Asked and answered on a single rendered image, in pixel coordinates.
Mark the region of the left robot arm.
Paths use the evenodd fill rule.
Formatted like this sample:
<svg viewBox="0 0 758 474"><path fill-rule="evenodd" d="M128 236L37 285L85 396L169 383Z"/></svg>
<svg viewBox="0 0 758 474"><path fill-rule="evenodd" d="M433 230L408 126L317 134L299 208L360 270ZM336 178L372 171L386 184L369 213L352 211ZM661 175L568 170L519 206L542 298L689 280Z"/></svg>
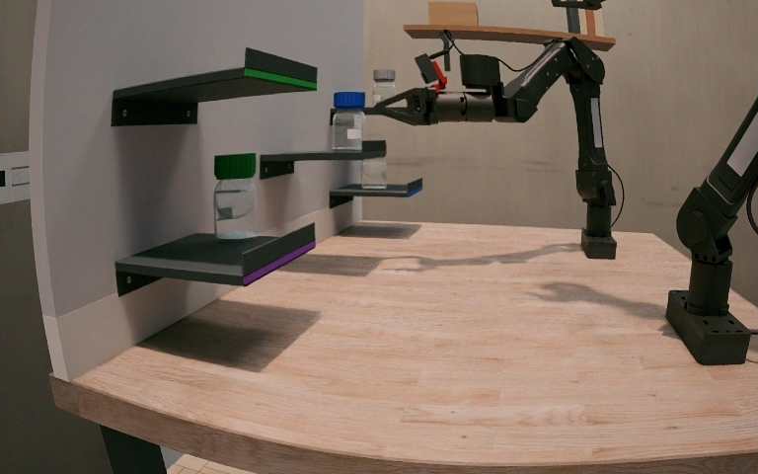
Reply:
<svg viewBox="0 0 758 474"><path fill-rule="evenodd" d="M757 180L758 97L715 168L700 187L693 188L676 219L678 237L691 251L692 266L689 290L669 290L668 299L706 343L750 342L752 332L728 311L733 262L728 259L732 246L727 232Z"/></svg>

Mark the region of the glass bottle with blue cap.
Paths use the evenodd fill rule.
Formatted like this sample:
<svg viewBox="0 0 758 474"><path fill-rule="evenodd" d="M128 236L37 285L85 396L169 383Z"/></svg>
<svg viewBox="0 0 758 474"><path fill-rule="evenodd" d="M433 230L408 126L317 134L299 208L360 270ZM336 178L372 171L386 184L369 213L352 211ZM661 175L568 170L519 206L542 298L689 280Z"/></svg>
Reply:
<svg viewBox="0 0 758 474"><path fill-rule="evenodd" d="M361 151L365 140L364 92L334 93L333 150L338 152Z"/></svg>

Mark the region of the glass bottle with grey cap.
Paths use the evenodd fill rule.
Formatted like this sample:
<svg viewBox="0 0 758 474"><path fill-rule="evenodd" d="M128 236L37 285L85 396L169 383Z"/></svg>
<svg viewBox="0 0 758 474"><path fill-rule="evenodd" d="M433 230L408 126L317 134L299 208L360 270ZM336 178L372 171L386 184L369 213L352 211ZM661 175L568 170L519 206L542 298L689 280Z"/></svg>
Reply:
<svg viewBox="0 0 758 474"><path fill-rule="evenodd" d="M373 70L373 80L376 80L373 86L373 107L377 102L396 95L396 87L393 83L395 80L395 70Z"/></svg>

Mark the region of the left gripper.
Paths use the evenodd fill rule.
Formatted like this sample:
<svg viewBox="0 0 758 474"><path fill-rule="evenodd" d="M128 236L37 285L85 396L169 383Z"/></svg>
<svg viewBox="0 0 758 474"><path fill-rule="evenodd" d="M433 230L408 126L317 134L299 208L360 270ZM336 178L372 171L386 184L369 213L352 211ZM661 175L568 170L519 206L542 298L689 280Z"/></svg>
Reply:
<svg viewBox="0 0 758 474"><path fill-rule="evenodd" d="M585 9L585 10L599 10L602 8L601 2L604 2L606 0L583 0L583 1L561 1L561 0L551 0L554 7L565 7L565 8L577 8L577 9Z"/></svg>

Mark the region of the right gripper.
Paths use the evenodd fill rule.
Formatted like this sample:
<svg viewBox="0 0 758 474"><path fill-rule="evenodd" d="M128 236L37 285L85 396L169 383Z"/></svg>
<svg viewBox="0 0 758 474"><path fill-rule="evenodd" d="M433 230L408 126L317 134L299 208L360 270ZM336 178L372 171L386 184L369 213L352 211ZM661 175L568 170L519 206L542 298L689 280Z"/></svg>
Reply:
<svg viewBox="0 0 758 474"><path fill-rule="evenodd" d="M433 84L430 87L425 87L425 89L423 88L424 86L414 87L376 103L374 112L410 125L432 125L439 122L465 121L466 114L461 113L461 110L466 110L466 103L461 103L461 100L465 98L463 92L438 91L446 89L447 76L443 76L436 61L433 61L432 64L440 77L438 80L439 85ZM399 102L403 99L407 100L407 115L386 108L394 104L394 102L396 103L396 101Z"/></svg>

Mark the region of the clear glass bottle with green cap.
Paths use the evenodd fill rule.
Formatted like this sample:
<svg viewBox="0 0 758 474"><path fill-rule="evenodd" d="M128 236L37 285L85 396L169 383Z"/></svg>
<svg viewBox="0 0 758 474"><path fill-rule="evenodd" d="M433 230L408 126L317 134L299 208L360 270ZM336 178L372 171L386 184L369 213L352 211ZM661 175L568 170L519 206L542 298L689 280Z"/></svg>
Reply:
<svg viewBox="0 0 758 474"><path fill-rule="evenodd" d="M228 155L228 154L227 154ZM257 238L256 153L214 156L214 237L221 243Z"/></svg>

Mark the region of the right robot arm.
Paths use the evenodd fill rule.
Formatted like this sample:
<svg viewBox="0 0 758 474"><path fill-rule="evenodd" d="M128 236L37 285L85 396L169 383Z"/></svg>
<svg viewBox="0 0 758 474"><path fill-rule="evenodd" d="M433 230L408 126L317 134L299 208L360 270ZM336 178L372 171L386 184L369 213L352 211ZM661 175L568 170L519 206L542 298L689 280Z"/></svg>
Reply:
<svg viewBox="0 0 758 474"><path fill-rule="evenodd" d="M544 51L554 40L543 42ZM586 228L581 228L581 233L587 246L616 248L611 231L611 206L617 202L603 143L600 85L603 85L605 67L600 57L578 38L563 38L505 87L500 80L497 57L463 54L459 58L462 86L486 90L463 92L465 98L461 103L466 103L466 110L461 113L466 114L465 122L492 122L494 119L524 123L538 111L540 100L552 85L561 76L566 79L574 103L578 135L576 189L582 201L588 202Z"/></svg>

